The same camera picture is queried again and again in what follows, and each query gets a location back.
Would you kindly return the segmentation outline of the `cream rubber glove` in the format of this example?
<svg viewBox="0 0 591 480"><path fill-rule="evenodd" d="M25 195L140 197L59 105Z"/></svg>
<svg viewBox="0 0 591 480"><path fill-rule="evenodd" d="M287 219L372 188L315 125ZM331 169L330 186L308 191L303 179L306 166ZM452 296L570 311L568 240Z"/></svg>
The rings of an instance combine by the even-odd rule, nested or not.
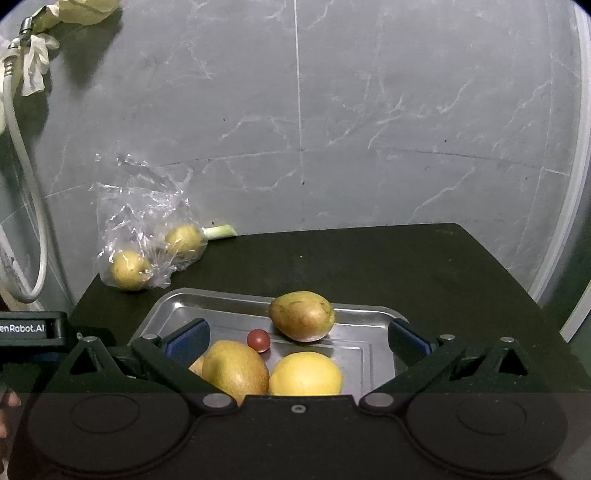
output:
<svg viewBox="0 0 591 480"><path fill-rule="evenodd" d="M1 37L1 133L4 133L7 126L4 101L4 61L8 56L9 44L7 39ZM15 96L19 85L22 85L22 96L30 96L45 90L44 75L49 70L49 52L58 48L59 42L50 35L41 33L31 37L30 45L22 50L22 57L13 71L12 96Z"/></svg>

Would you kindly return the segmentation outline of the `clear plastic bag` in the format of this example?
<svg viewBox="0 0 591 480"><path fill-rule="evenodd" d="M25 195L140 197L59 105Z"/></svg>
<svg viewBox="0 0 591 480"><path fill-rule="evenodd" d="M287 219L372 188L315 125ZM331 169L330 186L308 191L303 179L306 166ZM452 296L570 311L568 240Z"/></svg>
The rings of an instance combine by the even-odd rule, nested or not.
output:
<svg viewBox="0 0 591 480"><path fill-rule="evenodd" d="M152 277L139 290L168 287L174 273L204 255L173 257L165 242L165 235L178 226L194 224L203 229L188 196L192 168L152 166L130 155L96 156L94 168L91 189L96 193L98 231L94 267L105 285L124 290L111 275L113 257L123 250L137 252L151 264Z"/></svg>

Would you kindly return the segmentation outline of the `small red cherry tomato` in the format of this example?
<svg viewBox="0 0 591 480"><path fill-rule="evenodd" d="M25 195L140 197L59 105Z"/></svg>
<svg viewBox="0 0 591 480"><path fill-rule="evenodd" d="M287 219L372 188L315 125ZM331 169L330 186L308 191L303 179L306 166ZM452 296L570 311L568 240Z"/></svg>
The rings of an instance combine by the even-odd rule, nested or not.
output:
<svg viewBox="0 0 591 480"><path fill-rule="evenodd" d="M270 349L270 335L263 329L253 329L246 337L247 346L259 354Z"/></svg>

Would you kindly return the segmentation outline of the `yellow cloth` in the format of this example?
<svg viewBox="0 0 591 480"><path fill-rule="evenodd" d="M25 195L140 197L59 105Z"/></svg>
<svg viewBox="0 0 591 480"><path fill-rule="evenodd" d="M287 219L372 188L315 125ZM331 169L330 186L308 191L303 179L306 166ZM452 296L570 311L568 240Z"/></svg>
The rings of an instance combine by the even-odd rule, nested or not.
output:
<svg viewBox="0 0 591 480"><path fill-rule="evenodd" d="M114 13L119 5L119 0L59 0L35 13L33 32L44 32L59 23L95 25Z"/></svg>

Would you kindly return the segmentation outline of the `yellow round lemon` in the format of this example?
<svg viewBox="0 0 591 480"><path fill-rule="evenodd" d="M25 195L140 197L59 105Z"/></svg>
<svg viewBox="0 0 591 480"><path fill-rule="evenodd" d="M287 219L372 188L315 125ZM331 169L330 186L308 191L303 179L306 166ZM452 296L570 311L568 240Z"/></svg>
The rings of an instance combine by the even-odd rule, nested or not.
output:
<svg viewBox="0 0 591 480"><path fill-rule="evenodd" d="M298 352L276 363L270 374L273 396L332 396L342 393L342 371L329 357L317 352Z"/></svg>

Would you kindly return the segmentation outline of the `green onion stalk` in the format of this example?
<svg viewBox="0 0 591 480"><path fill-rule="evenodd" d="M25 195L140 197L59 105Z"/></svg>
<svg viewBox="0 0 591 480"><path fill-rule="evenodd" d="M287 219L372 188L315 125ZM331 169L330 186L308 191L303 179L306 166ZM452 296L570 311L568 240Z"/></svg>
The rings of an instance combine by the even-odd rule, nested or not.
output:
<svg viewBox="0 0 591 480"><path fill-rule="evenodd" d="M233 238L238 235L235 229L228 224L203 228L202 233L204 233L204 236L208 241Z"/></svg>

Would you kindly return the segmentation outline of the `yellow fruit in bag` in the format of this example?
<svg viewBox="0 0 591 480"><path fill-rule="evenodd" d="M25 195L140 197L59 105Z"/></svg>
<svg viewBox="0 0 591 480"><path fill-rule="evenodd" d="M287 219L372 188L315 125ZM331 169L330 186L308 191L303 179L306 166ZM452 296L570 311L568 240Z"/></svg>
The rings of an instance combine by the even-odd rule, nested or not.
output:
<svg viewBox="0 0 591 480"><path fill-rule="evenodd" d="M178 258L197 259L207 246L207 238L194 224L184 224L165 235L167 252Z"/></svg>
<svg viewBox="0 0 591 480"><path fill-rule="evenodd" d="M152 277L152 267L147 258L131 250L117 252L111 264L115 284L124 290L139 290Z"/></svg>

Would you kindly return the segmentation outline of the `stainless steel tray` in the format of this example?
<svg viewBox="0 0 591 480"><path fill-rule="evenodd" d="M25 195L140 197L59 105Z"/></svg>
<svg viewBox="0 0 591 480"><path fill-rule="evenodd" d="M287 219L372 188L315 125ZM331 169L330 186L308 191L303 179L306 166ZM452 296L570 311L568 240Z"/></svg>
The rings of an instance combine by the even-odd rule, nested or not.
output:
<svg viewBox="0 0 591 480"><path fill-rule="evenodd" d="M355 399L407 369L389 346L391 322L405 320L392 309L335 304L335 325L328 336L301 344L291 341L273 326L267 315L270 302L270 297L177 289L156 302L132 338L143 334L164 337L191 320L202 318L211 329L207 351L219 340L243 343L251 330L263 329L270 335L270 349L262 355L269 370L288 354L304 351L323 354L342 371L342 394Z"/></svg>

